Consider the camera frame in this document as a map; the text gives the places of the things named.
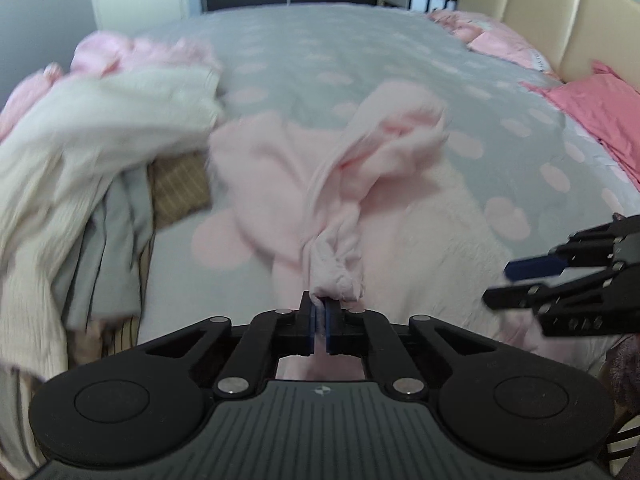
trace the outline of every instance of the brown striped cloth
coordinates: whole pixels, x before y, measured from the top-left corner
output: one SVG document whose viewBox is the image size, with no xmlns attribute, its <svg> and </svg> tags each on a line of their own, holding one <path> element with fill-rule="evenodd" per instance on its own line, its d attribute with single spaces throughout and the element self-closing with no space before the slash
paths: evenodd
<svg viewBox="0 0 640 480">
<path fill-rule="evenodd" d="M 157 158 L 149 166 L 154 228 L 160 230 L 211 208 L 206 158 L 202 152 Z"/>
</svg>

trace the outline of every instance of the beige upholstered headboard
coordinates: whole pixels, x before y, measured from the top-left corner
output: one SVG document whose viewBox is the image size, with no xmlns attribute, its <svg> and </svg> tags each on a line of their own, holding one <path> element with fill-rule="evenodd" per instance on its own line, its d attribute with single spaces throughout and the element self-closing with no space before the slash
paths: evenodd
<svg viewBox="0 0 640 480">
<path fill-rule="evenodd" d="M 460 0 L 509 25 L 542 52 L 565 81 L 591 74 L 591 60 L 640 89 L 640 4 L 633 0 Z"/>
</svg>

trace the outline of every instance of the pink cloth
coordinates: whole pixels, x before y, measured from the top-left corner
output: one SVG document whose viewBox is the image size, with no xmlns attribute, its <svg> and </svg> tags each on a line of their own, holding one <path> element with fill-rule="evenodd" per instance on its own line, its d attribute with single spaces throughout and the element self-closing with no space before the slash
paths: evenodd
<svg viewBox="0 0 640 480">
<path fill-rule="evenodd" d="M 62 67 L 51 63 L 24 79 L 11 93 L 0 112 L 0 142 L 8 136 L 18 121 L 64 77 Z"/>
<path fill-rule="evenodd" d="M 203 64 L 218 72 L 222 65 L 210 47 L 180 40 L 174 45 L 155 43 L 146 38 L 129 39 L 116 32 L 94 32 L 82 40 L 65 76 L 57 63 L 25 78 L 12 92 L 0 112 L 0 142 L 20 119 L 59 81 L 76 75 L 102 77 L 111 72 L 126 72 L 153 64 Z"/>
<path fill-rule="evenodd" d="M 640 190 L 640 94 L 610 67 L 556 88 L 523 85 L 581 124 L 600 141 Z"/>
<path fill-rule="evenodd" d="M 116 32 L 94 32 L 76 47 L 71 72 L 102 76 L 150 64 L 203 64 L 222 71 L 222 65 L 206 44 L 179 40 L 169 45 L 148 38 L 132 40 Z"/>
<path fill-rule="evenodd" d="M 460 10 L 434 10 L 429 14 L 429 19 L 466 43 L 469 50 L 499 57 L 524 68 L 559 78 L 539 51 L 521 35 L 498 20 L 479 12 Z"/>
<path fill-rule="evenodd" d="M 432 163 L 445 139 L 437 97 L 389 81 L 343 132 L 265 112 L 215 130 L 209 146 L 241 231 L 274 257 L 276 293 L 297 304 L 304 289 L 314 298 L 362 296 L 361 202 L 376 182 Z"/>
</svg>

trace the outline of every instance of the textured gray handle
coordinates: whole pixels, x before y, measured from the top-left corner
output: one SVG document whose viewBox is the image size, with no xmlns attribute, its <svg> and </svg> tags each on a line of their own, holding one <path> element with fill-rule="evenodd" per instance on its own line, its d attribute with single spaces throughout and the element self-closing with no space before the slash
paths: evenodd
<svg viewBox="0 0 640 480">
<path fill-rule="evenodd" d="M 52 462 L 37 480 L 605 480 L 594 463 L 517 472 L 457 448 L 431 412 L 374 383 L 271 381 L 254 399 L 218 406 L 173 454 L 129 470 Z"/>
</svg>

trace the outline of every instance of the pink pillow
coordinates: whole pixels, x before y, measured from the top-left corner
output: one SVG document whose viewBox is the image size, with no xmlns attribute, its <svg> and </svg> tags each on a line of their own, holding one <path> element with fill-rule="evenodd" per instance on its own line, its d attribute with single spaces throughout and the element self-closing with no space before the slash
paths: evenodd
<svg viewBox="0 0 640 480">
<path fill-rule="evenodd" d="M 498 20 L 479 12 L 460 10 L 434 10 L 429 14 L 429 19 L 466 43 L 469 50 L 499 57 L 524 68 L 558 78 L 539 51 L 521 35 Z"/>
<path fill-rule="evenodd" d="M 600 141 L 640 190 L 640 94 L 610 67 L 556 88 L 526 88 L 544 96 Z"/>
</svg>

